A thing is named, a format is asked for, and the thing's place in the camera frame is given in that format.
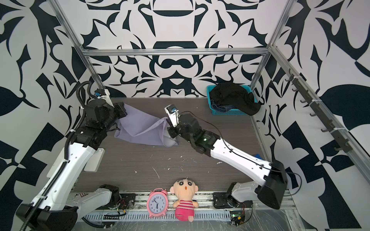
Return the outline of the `plush doll pink shirt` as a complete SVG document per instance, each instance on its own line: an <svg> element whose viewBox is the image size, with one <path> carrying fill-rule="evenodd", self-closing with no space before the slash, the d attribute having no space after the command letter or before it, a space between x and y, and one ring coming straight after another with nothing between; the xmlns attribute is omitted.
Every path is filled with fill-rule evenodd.
<svg viewBox="0 0 370 231"><path fill-rule="evenodd" d="M175 217L179 221L193 222L195 219L195 209L199 207L198 202L193 197L198 192L198 186L190 179L180 179L170 188L170 193L177 197L173 203Z"/></svg>

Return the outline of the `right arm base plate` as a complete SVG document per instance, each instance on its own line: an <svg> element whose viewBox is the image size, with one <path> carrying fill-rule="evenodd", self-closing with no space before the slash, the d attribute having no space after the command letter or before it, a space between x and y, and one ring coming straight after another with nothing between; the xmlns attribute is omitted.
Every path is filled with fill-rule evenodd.
<svg viewBox="0 0 370 231"><path fill-rule="evenodd" d="M252 201L238 202L228 193L213 193L213 206L216 209L251 208L252 205Z"/></svg>

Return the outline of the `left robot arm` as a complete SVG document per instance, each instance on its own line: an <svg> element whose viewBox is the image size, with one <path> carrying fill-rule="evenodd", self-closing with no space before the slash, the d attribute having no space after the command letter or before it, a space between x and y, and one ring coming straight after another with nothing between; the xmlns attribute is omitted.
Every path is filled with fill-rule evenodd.
<svg viewBox="0 0 370 231"><path fill-rule="evenodd" d="M95 99L83 107L84 116L71 130L63 149L63 158L40 193L29 204L21 204L16 215L23 221L21 230L71 231L79 219L103 206L115 206L119 188L102 185L81 199L69 200L69 194L90 159L100 161L100 144L118 119L127 116L123 102L108 103Z"/></svg>

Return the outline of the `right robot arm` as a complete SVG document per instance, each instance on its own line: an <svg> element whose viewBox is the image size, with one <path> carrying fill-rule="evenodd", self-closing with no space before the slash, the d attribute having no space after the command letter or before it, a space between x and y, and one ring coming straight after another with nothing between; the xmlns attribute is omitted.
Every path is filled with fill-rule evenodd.
<svg viewBox="0 0 370 231"><path fill-rule="evenodd" d="M288 183L281 162L268 162L243 152L226 142L220 133L204 130L191 114L180 115L175 111L167 115L171 137L180 136L198 153L227 163L251 179L251 182L231 184L226 193L230 203L259 200L270 208L280 209Z"/></svg>

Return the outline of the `grey wall hook rail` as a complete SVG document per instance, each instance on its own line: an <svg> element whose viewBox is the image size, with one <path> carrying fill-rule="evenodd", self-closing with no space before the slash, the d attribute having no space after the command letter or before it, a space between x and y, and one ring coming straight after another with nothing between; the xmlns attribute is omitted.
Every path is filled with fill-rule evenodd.
<svg viewBox="0 0 370 231"><path fill-rule="evenodd" d="M289 78L286 80L287 82L291 82L295 89L294 92L299 92L303 100L301 103L307 104L312 110L313 113L310 114L311 117L318 117L318 119L324 125L324 129L321 129L323 133L330 133L334 140L337 142L337 146L334 147L335 151L344 151L345 153L349 153L353 150L353 147L349 143L349 139L346 138L342 132L345 128L341 126L336 126L333 118L328 115L328 109L324 105L323 101L318 97L315 98L315 93L309 89L309 86L305 84L305 80L302 76L296 76L292 69L289 68Z"/></svg>

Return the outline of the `blue cloth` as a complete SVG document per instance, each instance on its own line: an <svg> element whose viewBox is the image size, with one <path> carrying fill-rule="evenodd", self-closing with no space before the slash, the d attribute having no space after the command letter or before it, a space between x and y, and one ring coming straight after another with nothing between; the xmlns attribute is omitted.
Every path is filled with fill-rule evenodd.
<svg viewBox="0 0 370 231"><path fill-rule="evenodd" d="M258 158L258 159L263 160L263 158L259 154L256 154L255 157Z"/></svg>

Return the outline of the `black garment in basket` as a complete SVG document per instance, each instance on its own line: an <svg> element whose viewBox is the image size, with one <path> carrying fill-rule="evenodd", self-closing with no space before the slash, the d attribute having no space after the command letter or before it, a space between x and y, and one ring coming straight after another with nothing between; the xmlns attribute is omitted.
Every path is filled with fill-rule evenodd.
<svg viewBox="0 0 370 231"><path fill-rule="evenodd" d="M248 85L233 82L219 83L210 92L211 100L220 105L232 105L247 115L255 115L261 108Z"/></svg>

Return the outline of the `lavender skirt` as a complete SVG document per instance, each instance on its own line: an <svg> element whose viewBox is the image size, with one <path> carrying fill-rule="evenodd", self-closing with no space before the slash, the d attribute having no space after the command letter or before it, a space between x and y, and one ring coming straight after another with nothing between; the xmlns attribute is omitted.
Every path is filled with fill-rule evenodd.
<svg viewBox="0 0 370 231"><path fill-rule="evenodd" d="M176 138L171 138L167 129L167 119L158 118L132 106L124 106L127 115L117 120L118 130L114 137L130 143L153 146L173 147L178 145Z"/></svg>

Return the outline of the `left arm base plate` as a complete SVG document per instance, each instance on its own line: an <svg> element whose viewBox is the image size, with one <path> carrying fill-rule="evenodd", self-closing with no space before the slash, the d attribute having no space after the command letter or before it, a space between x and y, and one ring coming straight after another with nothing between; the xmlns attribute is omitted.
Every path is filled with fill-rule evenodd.
<svg viewBox="0 0 370 231"><path fill-rule="evenodd" d="M103 209L119 209L119 210L126 210L131 209L135 205L135 193L120 193L119 200L116 204L111 205L105 205L102 207L99 207L97 210L103 210Z"/></svg>

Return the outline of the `teal plastic basket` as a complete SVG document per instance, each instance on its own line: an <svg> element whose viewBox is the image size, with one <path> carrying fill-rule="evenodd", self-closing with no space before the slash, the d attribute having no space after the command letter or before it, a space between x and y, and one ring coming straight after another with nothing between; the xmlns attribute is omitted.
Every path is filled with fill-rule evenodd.
<svg viewBox="0 0 370 231"><path fill-rule="evenodd" d="M208 100L208 105L209 105L209 108L211 110L211 113L213 115L247 115L246 113L244 113L243 111L241 110L238 110L236 108L232 108L226 112L220 112L220 111L217 111L215 110L214 108L212 108L212 102L211 102L211 98L210 98L210 92L215 88L216 86L215 85L209 85L206 87L206 93L207 93L207 100Z"/></svg>

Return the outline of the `pink alarm clock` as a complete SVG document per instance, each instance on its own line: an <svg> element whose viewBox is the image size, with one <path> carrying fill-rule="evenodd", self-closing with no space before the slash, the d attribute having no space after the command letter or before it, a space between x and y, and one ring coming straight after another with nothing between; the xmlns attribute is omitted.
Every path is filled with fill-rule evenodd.
<svg viewBox="0 0 370 231"><path fill-rule="evenodd" d="M146 207L150 218L166 216L169 207L168 192L163 188L151 191Z"/></svg>

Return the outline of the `small circuit board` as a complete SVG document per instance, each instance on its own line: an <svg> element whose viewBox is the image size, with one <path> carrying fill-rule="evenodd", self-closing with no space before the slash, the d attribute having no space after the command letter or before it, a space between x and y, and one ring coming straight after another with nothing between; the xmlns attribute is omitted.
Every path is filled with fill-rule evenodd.
<svg viewBox="0 0 370 231"><path fill-rule="evenodd" d="M245 221L245 214L243 211L230 211L230 223L234 226L240 226Z"/></svg>

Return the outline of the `denim garment in basket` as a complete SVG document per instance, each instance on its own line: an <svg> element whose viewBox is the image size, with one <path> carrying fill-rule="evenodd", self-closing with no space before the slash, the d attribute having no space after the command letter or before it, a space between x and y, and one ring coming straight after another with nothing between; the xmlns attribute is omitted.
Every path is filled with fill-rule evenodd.
<svg viewBox="0 0 370 231"><path fill-rule="evenodd" d="M220 104L217 104L214 100L210 100L211 102L211 108L217 112L221 112L221 113L226 113L228 111L230 111L231 109L236 109L234 106L232 105L220 105Z"/></svg>

